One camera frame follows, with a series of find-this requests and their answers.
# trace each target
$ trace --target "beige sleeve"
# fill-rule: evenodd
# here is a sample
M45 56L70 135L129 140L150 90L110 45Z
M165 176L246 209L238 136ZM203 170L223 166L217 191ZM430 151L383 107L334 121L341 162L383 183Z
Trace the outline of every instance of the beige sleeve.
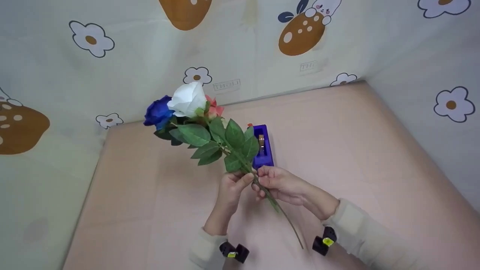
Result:
M340 199L335 214L324 221L337 243L374 270L426 270L420 257L393 232L353 203Z
M225 257L219 248L226 241L226 235L211 236L201 228L190 247L186 270L221 270Z

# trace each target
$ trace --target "blue rose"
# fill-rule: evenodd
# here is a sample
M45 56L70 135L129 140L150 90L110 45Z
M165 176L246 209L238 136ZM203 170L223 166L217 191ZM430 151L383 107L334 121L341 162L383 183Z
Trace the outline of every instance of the blue rose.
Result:
M167 106L167 103L170 100L172 100L171 97L164 96L159 100L155 100L150 106L148 106L144 125L155 125L157 130L164 128L170 118L172 118L174 112L174 110L170 110Z

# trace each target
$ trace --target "person's left hand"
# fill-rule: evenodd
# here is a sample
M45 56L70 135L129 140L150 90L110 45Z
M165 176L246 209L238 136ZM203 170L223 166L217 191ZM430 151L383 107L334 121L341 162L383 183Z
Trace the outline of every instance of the person's left hand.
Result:
M210 235L226 235L230 218L237 211L240 194L253 181L253 174L225 173L220 181L218 196L204 230Z
M228 215L233 215L238 208L240 194L253 181L253 174L242 172L225 173L218 188L215 207Z

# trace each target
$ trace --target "brown oval print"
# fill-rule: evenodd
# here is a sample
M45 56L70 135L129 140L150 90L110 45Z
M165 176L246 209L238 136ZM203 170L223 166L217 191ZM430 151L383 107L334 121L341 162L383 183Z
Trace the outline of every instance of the brown oval print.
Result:
M50 127L50 120L41 112L11 101L0 100L0 155L32 149Z
M212 0L159 0L172 25L183 31L192 30L205 18Z
M323 18L324 16L319 12L310 18L305 16L305 13L300 13L293 18L285 26L278 40L280 51L286 55L295 56L311 50L324 35Z

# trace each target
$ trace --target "wrist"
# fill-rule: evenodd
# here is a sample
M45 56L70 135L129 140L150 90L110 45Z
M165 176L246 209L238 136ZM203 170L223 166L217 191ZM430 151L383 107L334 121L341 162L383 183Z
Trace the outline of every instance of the wrist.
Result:
M209 235L227 235L228 223L232 214L217 205L205 222L204 231Z
M340 201L323 189L309 185L310 187L304 193L303 206L322 221L333 216Z

